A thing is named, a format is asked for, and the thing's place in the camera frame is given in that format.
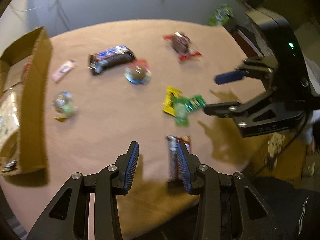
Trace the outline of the small dark snickers bar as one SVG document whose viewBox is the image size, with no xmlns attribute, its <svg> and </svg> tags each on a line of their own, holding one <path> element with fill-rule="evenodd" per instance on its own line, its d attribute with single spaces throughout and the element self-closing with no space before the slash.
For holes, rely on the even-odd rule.
<svg viewBox="0 0 320 240">
<path fill-rule="evenodd" d="M 182 137 L 176 137 L 174 135 L 166 136 L 168 142 L 168 150 L 169 150 L 169 182 L 177 181 L 181 178 L 180 171 L 178 168 L 178 160 L 177 160 L 177 146 L 180 141 L 184 142 L 186 148 L 189 152 L 191 152 L 191 137 L 188 135 L 184 135 Z"/>
</svg>

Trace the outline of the green candy packet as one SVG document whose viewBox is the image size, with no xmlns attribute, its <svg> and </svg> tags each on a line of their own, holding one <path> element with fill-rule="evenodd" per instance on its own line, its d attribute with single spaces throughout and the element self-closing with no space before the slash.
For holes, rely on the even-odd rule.
<svg viewBox="0 0 320 240">
<path fill-rule="evenodd" d="M 171 97 L 174 109 L 175 124 L 177 126 L 188 126 L 188 116 L 195 111 L 201 110 L 206 106 L 204 98 L 197 94 L 191 98 L 183 96 Z"/>
</svg>

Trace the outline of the clear red dates bag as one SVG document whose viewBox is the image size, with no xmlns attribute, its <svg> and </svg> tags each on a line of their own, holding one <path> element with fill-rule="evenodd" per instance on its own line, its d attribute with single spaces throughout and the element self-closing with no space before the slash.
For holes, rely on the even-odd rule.
<svg viewBox="0 0 320 240">
<path fill-rule="evenodd" d="M 182 32 L 164 35 L 163 40 L 170 44 L 180 62 L 202 56 L 197 46 Z"/>
</svg>

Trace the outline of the large snickers bar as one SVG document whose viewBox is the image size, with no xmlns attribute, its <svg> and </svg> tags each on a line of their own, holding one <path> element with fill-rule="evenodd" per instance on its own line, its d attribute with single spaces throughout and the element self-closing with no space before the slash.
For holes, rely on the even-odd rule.
<svg viewBox="0 0 320 240">
<path fill-rule="evenodd" d="M 117 45 L 98 53 L 89 54 L 88 68 L 93 76 L 115 66 L 132 62 L 136 59 L 135 54 L 125 45 Z"/>
</svg>

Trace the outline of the yellow candy packet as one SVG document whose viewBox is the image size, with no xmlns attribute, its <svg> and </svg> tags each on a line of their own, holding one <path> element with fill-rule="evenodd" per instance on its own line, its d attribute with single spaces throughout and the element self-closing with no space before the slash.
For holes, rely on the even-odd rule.
<svg viewBox="0 0 320 240">
<path fill-rule="evenodd" d="M 175 116 L 173 99 L 180 96 L 182 96 L 182 92 L 180 90 L 167 86 L 162 111 L 168 115 Z"/>
</svg>

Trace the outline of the black small snack packet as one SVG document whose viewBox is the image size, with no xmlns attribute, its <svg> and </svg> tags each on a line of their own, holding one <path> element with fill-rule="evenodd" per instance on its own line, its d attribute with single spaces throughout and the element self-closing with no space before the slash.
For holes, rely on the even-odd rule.
<svg viewBox="0 0 320 240">
<path fill-rule="evenodd" d="M 2 172 L 3 173 L 11 172 L 16 169 L 16 165 L 17 165 L 17 160 L 11 160 L 2 168 Z"/>
</svg>

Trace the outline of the green printed carton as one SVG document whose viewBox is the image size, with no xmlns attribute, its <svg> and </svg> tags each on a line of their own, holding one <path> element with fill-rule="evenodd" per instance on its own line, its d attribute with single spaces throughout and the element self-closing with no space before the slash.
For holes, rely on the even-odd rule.
<svg viewBox="0 0 320 240">
<path fill-rule="evenodd" d="M 217 8 L 214 11 L 213 15 L 208 20 L 207 25 L 208 26 L 217 26 L 217 25 L 224 26 L 233 18 L 234 18 L 234 13 L 232 8 L 227 4 L 223 4 L 221 5 L 221 7 Z"/>
</svg>

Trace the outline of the tan table cloth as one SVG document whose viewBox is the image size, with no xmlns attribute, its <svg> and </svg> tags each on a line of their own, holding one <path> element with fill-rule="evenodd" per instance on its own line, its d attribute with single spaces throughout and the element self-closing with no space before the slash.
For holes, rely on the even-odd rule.
<svg viewBox="0 0 320 240">
<path fill-rule="evenodd" d="M 182 32 L 197 46 L 201 57 L 180 62 L 164 35 Z M 243 138 L 231 119 L 198 111 L 189 126 L 178 127 L 162 111 L 166 87 L 184 96 L 200 94 L 207 103 L 251 100 L 264 88 L 260 81 L 244 79 L 218 86 L 215 75 L 233 70 L 245 54 L 223 27 L 171 21 L 132 20 L 93 25 L 50 39 L 52 73 L 73 59 L 76 67 L 60 83 L 47 81 L 44 132 L 47 168 L 26 175 L 2 177 L 1 188 L 18 221 L 30 230 L 44 208 L 74 173 L 99 172 L 139 143 L 139 161 L 131 190 L 118 198 L 121 231 L 125 239 L 141 235 L 193 205 L 196 197 L 185 191 L 168 193 L 167 135 L 191 137 L 191 150 L 216 171 L 233 174 L 267 143 L 268 136 Z M 87 58 L 123 44 L 148 62 L 151 80 L 133 85 L 119 66 L 93 76 Z M 77 113 L 64 122 L 55 119 L 52 105 L 59 92 L 70 92 Z"/>
</svg>

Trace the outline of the chocolate ball blue wrapper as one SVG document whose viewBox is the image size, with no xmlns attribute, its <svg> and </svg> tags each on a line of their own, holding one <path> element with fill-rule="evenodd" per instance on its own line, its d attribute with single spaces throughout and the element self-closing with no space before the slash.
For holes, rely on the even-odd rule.
<svg viewBox="0 0 320 240">
<path fill-rule="evenodd" d="M 131 62 L 126 67 L 124 75 L 127 81 L 135 85 L 145 85 L 150 81 L 152 77 L 148 62 L 143 59 L 138 59 Z"/>
</svg>

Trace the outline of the clear jelly cup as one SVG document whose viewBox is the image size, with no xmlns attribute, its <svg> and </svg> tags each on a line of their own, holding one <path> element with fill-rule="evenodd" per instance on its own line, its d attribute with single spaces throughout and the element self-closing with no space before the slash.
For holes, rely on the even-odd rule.
<svg viewBox="0 0 320 240">
<path fill-rule="evenodd" d="M 70 92 L 63 91 L 57 93 L 52 101 L 52 105 L 56 113 L 55 119 L 59 122 L 66 121 L 78 111 Z"/>
</svg>

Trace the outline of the pink candy wrapper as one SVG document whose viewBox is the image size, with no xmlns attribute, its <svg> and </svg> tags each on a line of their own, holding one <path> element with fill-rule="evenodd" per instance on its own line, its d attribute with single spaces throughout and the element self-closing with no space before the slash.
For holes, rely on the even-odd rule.
<svg viewBox="0 0 320 240">
<path fill-rule="evenodd" d="M 71 72 L 76 66 L 74 60 L 68 60 L 63 63 L 55 72 L 52 74 L 52 80 L 55 83 L 59 83 L 69 72 Z"/>
</svg>

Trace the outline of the beige cracker package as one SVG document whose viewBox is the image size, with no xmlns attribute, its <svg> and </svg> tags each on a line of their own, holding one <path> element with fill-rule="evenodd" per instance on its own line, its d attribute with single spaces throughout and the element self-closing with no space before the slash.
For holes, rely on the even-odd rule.
<svg viewBox="0 0 320 240">
<path fill-rule="evenodd" d="M 1 98 L 1 161 L 9 160 L 17 147 L 20 131 L 20 95 L 7 90 Z"/>
</svg>

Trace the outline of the brown cardboard box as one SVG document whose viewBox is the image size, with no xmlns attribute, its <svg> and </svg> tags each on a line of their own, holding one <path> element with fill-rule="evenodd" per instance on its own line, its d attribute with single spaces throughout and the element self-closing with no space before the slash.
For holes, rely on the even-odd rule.
<svg viewBox="0 0 320 240">
<path fill-rule="evenodd" d="M 1 161 L 1 176 L 36 172 L 46 167 L 44 139 L 44 98 L 52 44 L 45 27 L 23 35 L 1 55 L 1 98 L 9 89 L 20 95 L 20 131 L 17 147 L 9 160 Z M 16 169 L 2 168 L 17 160 Z"/>
</svg>

